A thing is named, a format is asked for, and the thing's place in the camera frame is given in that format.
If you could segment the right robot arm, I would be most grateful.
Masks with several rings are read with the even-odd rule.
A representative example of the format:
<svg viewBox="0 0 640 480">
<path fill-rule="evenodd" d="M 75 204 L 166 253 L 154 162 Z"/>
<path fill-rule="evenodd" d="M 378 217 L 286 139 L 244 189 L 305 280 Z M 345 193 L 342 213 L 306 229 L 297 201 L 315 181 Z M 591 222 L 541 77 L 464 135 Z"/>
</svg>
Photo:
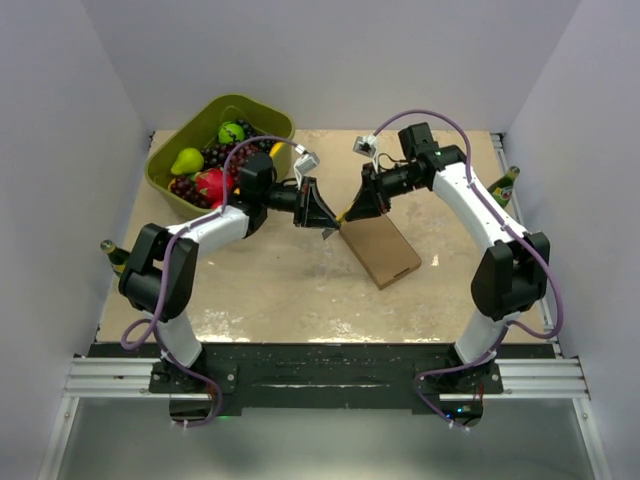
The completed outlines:
<svg viewBox="0 0 640 480">
<path fill-rule="evenodd" d="M 435 193 L 466 228 L 482 258 L 471 282 L 475 311 L 454 344 L 454 360 L 445 369 L 448 386 L 469 392 L 481 380 L 478 365 L 489 362 L 506 329 L 546 293 L 542 268 L 550 243 L 542 233 L 530 233 L 502 210 L 467 167 L 467 156 L 456 145 L 441 146 L 427 123 L 402 129 L 398 138 L 403 161 L 390 169 L 379 165 L 376 135 L 359 136 L 354 151 L 368 157 L 361 186 L 341 216 L 350 223 L 387 214 L 391 200 L 416 190 Z"/>
</svg>

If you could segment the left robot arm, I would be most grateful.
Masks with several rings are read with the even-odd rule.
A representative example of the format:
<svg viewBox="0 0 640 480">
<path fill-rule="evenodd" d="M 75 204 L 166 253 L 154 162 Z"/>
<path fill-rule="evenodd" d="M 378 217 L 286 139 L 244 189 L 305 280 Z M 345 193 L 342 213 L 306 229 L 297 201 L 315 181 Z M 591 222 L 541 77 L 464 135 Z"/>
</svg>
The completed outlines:
<svg viewBox="0 0 640 480">
<path fill-rule="evenodd" d="M 153 335 L 175 364 L 173 382 L 185 392 L 200 390 L 207 380 L 207 368 L 196 361 L 202 345 L 186 313 L 198 257 L 251 236 L 270 210 L 290 213 L 296 227 L 339 229 L 339 221 L 319 193 L 317 180 L 307 175 L 318 164 L 316 154 L 302 149 L 294 162 L 295 182 L 287 184 L 275 180 L 267 154 L 254 154 L 239 170 L 239 193 L 233 196 L 224 187 L 223 204 L 212 212 L 167 228 L 145 225 L 118 289 L 135 309 L 151 317 L 139 340 L 129 341 L 130 331 L 125 331 L 123 348 L 134 350 Z"/>
</svg>

